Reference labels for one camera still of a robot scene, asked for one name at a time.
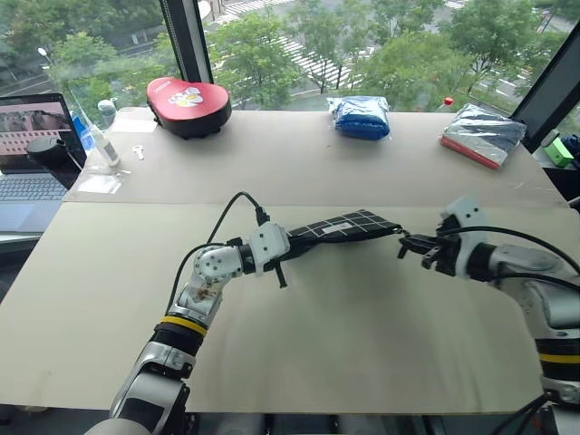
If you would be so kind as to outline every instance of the window frame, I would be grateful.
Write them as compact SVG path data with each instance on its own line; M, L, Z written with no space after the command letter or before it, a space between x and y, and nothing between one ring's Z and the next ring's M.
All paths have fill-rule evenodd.
M159 0L181 79L213 83L208 46L196 0Z

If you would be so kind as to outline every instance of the red heart-shaped box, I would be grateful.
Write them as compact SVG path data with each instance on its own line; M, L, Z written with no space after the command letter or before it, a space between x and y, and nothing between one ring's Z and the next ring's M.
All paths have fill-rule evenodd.
M161 77L147 85L147 103L164 129L188 138L219 131L232 113L221 86Z

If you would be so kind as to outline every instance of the laptop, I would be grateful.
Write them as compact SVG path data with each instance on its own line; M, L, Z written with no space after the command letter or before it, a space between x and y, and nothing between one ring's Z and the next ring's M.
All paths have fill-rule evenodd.
M0 98L0 231L41 233L66 189L28 159L26 146L39 137L64 140L81 164L86 154L60 93Z

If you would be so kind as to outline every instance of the red case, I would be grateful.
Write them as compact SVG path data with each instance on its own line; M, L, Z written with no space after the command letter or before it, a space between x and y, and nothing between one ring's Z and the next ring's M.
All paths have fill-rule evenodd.
M221 86L161 77L147 86L147 103L161 127L183 139L218 132L232 113Z
M472 159L478 161L482 165L486 165L488 168L499 169L499 165L497 162L495 162L491 159L488 159L487 157L482 156L481 154L478 154L476 151L472 150L471 148L466 147L464 145L461 145L459 142L457 142L453 139L450 139L450 138L446 137L445 135L443 135L441 137L440 142L442 145L445 145L446 147L449 147L452 150L458 151L461 154L465 154L469 158L472 158Z

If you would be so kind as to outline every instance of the green box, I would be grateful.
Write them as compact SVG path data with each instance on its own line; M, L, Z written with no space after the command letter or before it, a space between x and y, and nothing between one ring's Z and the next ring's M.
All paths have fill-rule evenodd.
M555 138L552 143L544 148L544 150L546 151L547 156L559 168L565 168L568 166L568 163L574 159L560 138Z

